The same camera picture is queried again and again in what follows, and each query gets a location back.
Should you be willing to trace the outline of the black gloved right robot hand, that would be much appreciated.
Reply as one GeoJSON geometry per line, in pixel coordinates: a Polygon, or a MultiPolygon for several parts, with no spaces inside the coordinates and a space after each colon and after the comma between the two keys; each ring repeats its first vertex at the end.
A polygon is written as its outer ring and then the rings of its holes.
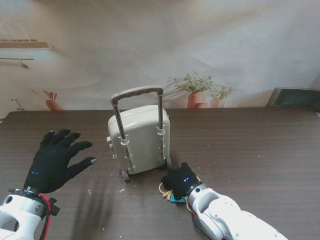
{"type": "Polygon", "coordinates": [[[161,178],[161,183],[166,190],[172,190],[176,200],[188,197],[191,192],[202,182],[186,162],[178,168],[170,168],[161,178]]]}

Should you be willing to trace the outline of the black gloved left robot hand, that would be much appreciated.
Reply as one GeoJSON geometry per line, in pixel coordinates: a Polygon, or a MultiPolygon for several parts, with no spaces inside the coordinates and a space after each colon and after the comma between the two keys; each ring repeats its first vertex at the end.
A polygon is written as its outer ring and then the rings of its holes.
{"type": "Polygon", "coordinates": [[[90,141],[76,142],[80,136],[79,132],[71,132],[70,129],[61,129],[57,133],[54,131],[46,133],[33,158],[23,190],[36,194],[53,193],[95,164],[97,161],[95,157],[86,157],[69,166],[73,157],[93,145],[90,141]]]}

